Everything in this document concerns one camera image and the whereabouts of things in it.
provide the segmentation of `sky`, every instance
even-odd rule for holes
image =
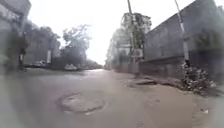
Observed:
[[[147,15],[156,27],[177,12],[174,0],[130,0],[132,11]],[[180,8],[194,0],[177,0]],[[89,24],[90,48],[87,56],[104,64],[113,32],[119,28],[121,18],[128,12],[127,0],[30,0],[29,19],[38,26],[49,26],[62,35],[66,28]],[[224,0],[216,0],[224,5]]]

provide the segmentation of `street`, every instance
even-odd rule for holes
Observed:
[[[161,85],[131,88],[132,78],[105,70],[30,69],[6,83],[16,115],[27,128],[203,126],[205,98]]]

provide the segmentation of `utility pole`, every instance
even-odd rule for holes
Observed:
[[[178,11],[177,15],[178,15],[178,18],[179,18],[179,23],[180,23],[180,27],[181,27],[181,31],[182,31],[184,60],[185,60],[185,63],[187,64],[187,66],[190,66],[189,51],[188,51],[187,37],[186,37],[184,21],[183,21],[183,17],[180,14],[180,8],[179,8],[179,5],[178,5],[178,2],[177,2],[177,0],[174,0],[174,1],[175,1],[176,6],[177,6],[177,11]]]
[[[133,17],[133,13],[132,13],[132,9],[131,9],[131,2],[130,2],[130,0],[127,0],[127,2],[128,2],[129,14],[131,16],[131,34],[130,34],[131,35],[131,52],[134,53],[134,51],[136,49],[135,37],[134,37],[134,17]],[[138,75],[139,69],[138,69],[138,63],[137,63],[137,59],[136,59],[135,55],[133,55],[133,65],[134,65],[134,73],[135,73],[135,75]]]

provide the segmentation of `building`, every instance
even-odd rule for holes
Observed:
[[[29,0],[0,0],[0,64],[5,64],[6,61],[13,61],[11,68],[15,68],[18,61],[18,53],[16,51],[9,51],[9,40],[12,38],[12,32],[17,31],[18,35],[22,35],[24,23],[27,20],[31,8]]]

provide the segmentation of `manhole cover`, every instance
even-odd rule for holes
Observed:
[[[103,109],[105,101],[100,99],[97,94],[71,94],[58,99],[56,102],[59,108],[64,112],[74,112],[90,114]]]

